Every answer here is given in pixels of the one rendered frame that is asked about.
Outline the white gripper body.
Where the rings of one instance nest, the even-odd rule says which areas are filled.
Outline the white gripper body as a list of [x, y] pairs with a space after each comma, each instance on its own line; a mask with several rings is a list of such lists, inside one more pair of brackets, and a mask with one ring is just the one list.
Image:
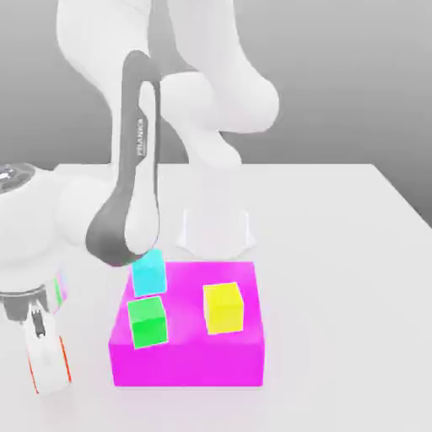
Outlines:
[[54, 316], [30, 310], [24, 324], [27, 355], [37, 394], [58, 392], [72, 382], [68, 357]]

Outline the small yellow cube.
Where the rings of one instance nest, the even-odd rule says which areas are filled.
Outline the small yellow cube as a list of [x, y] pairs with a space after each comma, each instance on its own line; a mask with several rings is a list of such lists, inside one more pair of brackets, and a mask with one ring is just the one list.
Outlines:
[[245, 306], [237, 282], [208, 284], [202, 290], [208, 334], [242, 332]]

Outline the large magenta box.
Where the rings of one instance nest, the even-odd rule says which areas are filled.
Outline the large magenta box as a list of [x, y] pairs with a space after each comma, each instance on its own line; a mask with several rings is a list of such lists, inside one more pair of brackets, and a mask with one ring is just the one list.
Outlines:
[[[127, 280], [108, 347], [116, 386], [261, 386], [265, 337], [253, 262], [167, 262], [167, 290], [161, 303], [167, 320], [165, 342], [133, 344], [127, 305], [135, 299]], [[240, 332], [210, 335], [203, 288], [237, 283], [244, 301]]]

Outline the small cyan cube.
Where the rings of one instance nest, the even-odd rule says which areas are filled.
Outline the small cyan cube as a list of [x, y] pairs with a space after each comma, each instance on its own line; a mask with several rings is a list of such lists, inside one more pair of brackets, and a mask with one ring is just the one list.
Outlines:
[[136, 297], [166, 292], [165, 259], [160, 249], [148, 251], [132, 264], [132, 284]]

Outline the small green cube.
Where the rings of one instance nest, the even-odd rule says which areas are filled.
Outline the small green cube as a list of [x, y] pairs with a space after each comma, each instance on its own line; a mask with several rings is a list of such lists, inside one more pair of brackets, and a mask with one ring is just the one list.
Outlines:
[[159, 296], [129, 301], [127, 312], [135, 349], [168, 342], [167, 316]]

